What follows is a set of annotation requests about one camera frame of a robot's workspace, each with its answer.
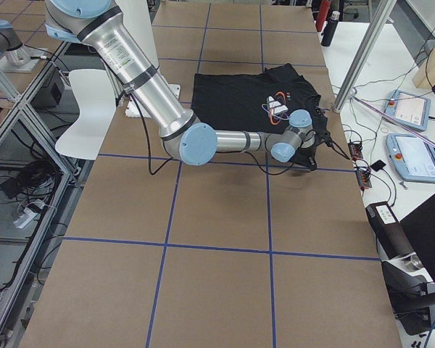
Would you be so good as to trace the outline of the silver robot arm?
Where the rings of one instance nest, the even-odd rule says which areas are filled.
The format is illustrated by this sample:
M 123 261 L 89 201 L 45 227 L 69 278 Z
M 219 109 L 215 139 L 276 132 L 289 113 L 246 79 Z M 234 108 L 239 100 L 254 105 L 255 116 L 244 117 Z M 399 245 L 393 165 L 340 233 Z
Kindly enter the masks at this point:
M 217 153 L 267 152 L 286 163 L 308 149 L 306 167 L 316 168 L 315 131 L 308 111 L 289 118 L 282 134 L 214 130 L 178 99 L 123 23 L 115 1 L 47 1 L 47 33 L 59 40 L 93 47 L 136 105 L 159 127 L 165 151 L 187 165 L 200 166 Z

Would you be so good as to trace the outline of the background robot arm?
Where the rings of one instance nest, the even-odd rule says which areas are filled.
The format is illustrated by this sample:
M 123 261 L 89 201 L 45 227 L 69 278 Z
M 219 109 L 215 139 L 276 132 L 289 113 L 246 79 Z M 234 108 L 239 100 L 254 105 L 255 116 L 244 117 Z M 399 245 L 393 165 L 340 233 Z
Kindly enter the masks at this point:
M 0 20 L 0 68 L 6 73 L 30 73 L 38 61 L 47 56 L 38 49 L 26 47 L 15 29 L 6 20 Z

